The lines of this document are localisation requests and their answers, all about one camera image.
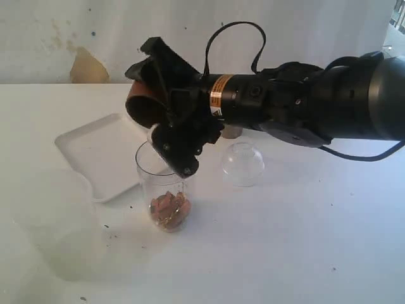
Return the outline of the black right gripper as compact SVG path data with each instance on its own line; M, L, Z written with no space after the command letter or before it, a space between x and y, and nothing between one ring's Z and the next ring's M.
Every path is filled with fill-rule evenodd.
M167 122L150 129L150 144L181 178L199 168L194 152L215 144L224 128L220 109L211 104L211 92L224 74L203 75L174 52L160 37L150 37L140 47L147 58L125 72L128 79L144 83L166 105Z

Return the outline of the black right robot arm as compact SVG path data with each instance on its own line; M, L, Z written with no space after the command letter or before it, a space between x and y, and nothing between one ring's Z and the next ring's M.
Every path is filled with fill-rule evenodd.
M404 60L380 52L343 57L326 68L289 62L255 74L199 73L152 37L146 58L125 73L146 91L127 99L129 116L149 129L149 142L183 178L197 172L205 144L226 125L330 151L334 139L394 141L404 146Z

